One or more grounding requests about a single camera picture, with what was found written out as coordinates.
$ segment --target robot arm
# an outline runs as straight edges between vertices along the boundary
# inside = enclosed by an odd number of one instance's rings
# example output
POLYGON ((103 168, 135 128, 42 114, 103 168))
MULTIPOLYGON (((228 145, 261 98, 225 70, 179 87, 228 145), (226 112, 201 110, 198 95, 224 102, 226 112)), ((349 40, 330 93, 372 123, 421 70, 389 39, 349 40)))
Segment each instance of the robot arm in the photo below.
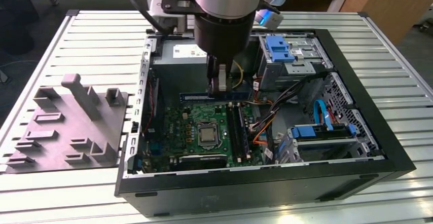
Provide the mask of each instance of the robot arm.
POLYGON ((162 9, 167 14, 195 16, 195 42, 207 53, 209 94, 230 92, 233 59, 248 47, 253 22, 277 28, 278 10, 265 0, 162 0, 162 9), (189 6, 179 7, 179 1, 189 6))

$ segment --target metal slotted table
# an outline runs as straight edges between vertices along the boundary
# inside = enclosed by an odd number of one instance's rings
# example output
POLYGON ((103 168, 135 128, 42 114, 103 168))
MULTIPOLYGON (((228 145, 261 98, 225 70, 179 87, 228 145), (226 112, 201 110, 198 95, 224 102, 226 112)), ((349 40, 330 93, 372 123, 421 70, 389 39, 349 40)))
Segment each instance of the metal slotted table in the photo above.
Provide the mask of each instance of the metal slotted table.
MULTIPOLYGON (((328 29, 405 146, 417 170, 342 201, 147 219, 114 197, 117 168, 0 175, 0 223, 425 223, 433 217, 433 93, 369 18, 356 13, 285 13, 281 28, 328 29)), ((134 101, 149 22, 135 11, 67 16, 0 130, 0 172, 32 117, 40 86, 66 93, 79 73, 97 92, 118 87, 134 101)), ((126 119, 131 115, 127 109, 126 119)), ((125 122, 125 132, 131 127, 125 122)))

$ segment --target expansion slot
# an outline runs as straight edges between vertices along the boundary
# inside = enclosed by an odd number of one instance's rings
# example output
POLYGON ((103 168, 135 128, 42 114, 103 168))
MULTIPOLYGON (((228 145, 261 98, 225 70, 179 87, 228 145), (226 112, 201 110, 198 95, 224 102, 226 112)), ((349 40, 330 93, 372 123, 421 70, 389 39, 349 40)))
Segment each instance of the expansion slot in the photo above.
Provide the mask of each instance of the expansion slot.
POLYGON ((241 105, 236 106, 237 109, 237 117, 240 121, 240 127, 238 127, 238 132, 241 134, 241 148, 244 150, 244 157, 246 159, 250 159, 250 146, 249 146, 249 134, 248 134, 248 127, 245 125, 245 116, 242 113, 242 107, 241 105))
POLYGON ((228 105, 226 114, 233 156, 237 162, 242 162, 242 159, 249 159, 252 156, 241 107, 228 105))

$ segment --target cpu socket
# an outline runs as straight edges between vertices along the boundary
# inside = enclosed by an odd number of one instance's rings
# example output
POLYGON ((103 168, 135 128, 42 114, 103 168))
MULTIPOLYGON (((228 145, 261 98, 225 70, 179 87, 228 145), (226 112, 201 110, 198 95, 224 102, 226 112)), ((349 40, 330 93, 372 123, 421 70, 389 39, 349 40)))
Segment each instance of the cpu socket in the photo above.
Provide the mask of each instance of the cpu socket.
POLYGON ((214 148, 220 144, 218 125, 199 123, 198 126, 198 145, 205 149, 214 148))

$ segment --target open computer tower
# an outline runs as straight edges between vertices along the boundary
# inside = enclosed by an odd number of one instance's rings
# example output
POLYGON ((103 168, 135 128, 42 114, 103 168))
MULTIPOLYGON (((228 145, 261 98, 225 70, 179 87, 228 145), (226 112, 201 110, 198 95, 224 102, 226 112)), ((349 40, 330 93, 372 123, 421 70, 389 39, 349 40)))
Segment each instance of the open computer tower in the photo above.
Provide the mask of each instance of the open computer tower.
POLYGON ((236 62, 210 98, 194 35, 146 40, 117 182, 145 216, 338 200, 415 170, 328 30, 253 32, 236 62))

